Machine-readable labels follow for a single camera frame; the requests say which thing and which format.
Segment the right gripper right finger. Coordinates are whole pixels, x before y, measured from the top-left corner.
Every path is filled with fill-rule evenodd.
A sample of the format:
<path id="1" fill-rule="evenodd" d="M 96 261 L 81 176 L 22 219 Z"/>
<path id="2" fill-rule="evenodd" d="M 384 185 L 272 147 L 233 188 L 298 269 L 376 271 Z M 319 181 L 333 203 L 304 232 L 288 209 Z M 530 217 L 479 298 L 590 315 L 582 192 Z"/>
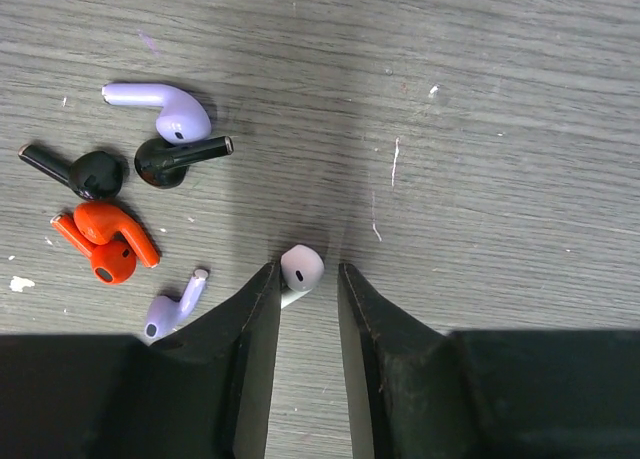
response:
<path id="1" fill-rule="evenodd" d="M 338 267 L 338 318 L 352 454 L 477 458 L 480 433 L 453 342 Z"/>

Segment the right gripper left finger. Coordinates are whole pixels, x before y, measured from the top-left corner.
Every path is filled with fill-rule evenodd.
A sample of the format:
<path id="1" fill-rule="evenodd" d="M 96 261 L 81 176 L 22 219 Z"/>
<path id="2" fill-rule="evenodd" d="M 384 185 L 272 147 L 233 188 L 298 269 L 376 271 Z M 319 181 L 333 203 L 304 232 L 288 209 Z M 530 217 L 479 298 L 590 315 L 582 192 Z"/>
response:
<path id="1" fill-rule="evenodd" d="M 229 299 L 154 342 L 151 458 L 261 458 L 280 326 L 280 268 L 265 264 Z"/>

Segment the white earbud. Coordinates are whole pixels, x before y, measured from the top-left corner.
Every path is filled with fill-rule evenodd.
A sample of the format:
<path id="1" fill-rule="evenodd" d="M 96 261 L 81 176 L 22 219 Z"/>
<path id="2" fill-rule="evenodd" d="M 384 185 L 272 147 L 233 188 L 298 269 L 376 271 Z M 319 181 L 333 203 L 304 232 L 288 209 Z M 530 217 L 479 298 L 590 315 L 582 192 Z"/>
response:
<path id="1" fill-rule="evenodd" d="M 311 292 L 324 275 L 325 265 L 321 256 L 312 248 L 297 244 L 280 259 L 284 286 L 281 292 L 281 308 Z"/>

